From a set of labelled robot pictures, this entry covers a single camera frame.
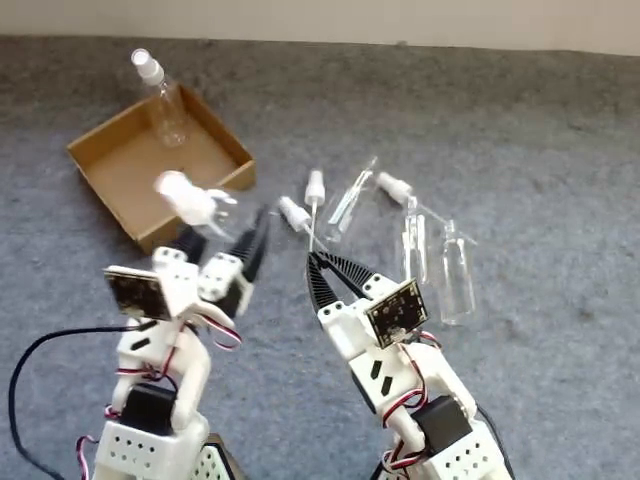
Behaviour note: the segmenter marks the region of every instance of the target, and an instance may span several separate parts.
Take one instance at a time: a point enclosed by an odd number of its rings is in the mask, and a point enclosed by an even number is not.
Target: carpeted floor
[[[101,269],[144,259],[65,145],[136,98],[148,47],[253,152],[251,201],[331,190],[370,155],[474,235],[481,315],[430,329],[495,417],[520,480],[630,479],[640,460],[640,60],[389,46],[0,38],[0,359],[37,336],[118,324]],[[397,211],[389,207],[387,225]],[[201,405],[252,479],[364,479],[388,441],[302,279],[305,244],[274,218],[236,353],[210,349]],[[386,235],[352,244],[392,269]],[[99,435],[116,336],[45,346],[18,388],[24,441],[79,478]],[[0,417],[2,478],[40,478]]]

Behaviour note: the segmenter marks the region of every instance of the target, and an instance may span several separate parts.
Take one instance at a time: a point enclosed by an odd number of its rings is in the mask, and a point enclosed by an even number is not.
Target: small glass bottle
[[[131,54],[149,95],[147,112],[149,121],[163,145],[173,148],[188,138],[187,114],[182,103],[180,88],[147,50],[139,48]]]
[[[467,241],[458,233],[453,220],[445,224],[444,234],[442,285],[438,288],[440,314],[444,323],[459,325],[473,317],[476,309],[471,260]]]

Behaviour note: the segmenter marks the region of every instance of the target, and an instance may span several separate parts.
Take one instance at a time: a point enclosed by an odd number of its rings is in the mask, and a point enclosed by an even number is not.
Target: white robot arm
[[[198,262],[206,241],[190,227],[176,244],[155,250],[152,271],[106,269],[120,310],[130,325],[142,328],[124,333],[118,344],[119,379],[94,480],[232,478],[221,450],[205,445],[209,423],[197,409],[211,359],[196,327],[241,341],[232,318],[249,303],[265,253],[268,217],[261,210],[254,228],[202,269]],[[175,391],[157,385],[163,378],[174,383]]]
[[[330,269],[358,297],[340,301],[322,275]],[[415,281],[397,284],[367,267],[327,252],[309,254],[307,279],[323,330],[383,427],[394,432],[372,478],[511,479],[476,402],[424,332],[427,320]],[[421,335],[429,343],[420,343]]]

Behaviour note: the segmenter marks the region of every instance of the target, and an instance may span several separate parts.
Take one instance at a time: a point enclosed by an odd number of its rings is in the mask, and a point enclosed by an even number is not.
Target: white pump cap
[[[287,219],[287,222],[291,225],[291,228],[293,228],[294,231],[299,232],[305,228],[305,226],[309,226],[311,216],[304,208],[291,200],[291,198],[280,197],[278,207],[280,207],[280,211],[284,215],[284,218]]]
[[[324,204],[324,182],[322,181],[322,170],[311,170],[309,172],[309,183],[304,192],[304,203],[311,206]]]
[[[387,172],[380,172],[376,183],[389,194],[396,202],[401,205],[407,203],[407,200],[413,192],[413,187],[407,182],[392,177]]]
[[[138,48],[131,54],[131,62],[138,69],[138,75],[147,85],[158,85],[164,79],[164,70],[158,61],[144,48]]]
[[[216,211],[216,201],[205,190],[193,185],[181,172],[162,173],[154,187],[188,225],[207,225]]]

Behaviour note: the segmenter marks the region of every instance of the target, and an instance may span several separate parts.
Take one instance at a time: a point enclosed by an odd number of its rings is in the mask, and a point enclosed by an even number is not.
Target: open cardboard tray
[[[153,189],[165,170],[179,170],[203,188],[244,190],[255,183],[255,162],[191,90],[180,93],[189,139],[164,147],[154,136],[143,100],[67,146],[80,172],[122,228],[150,253],[175,238],[180,219]]]

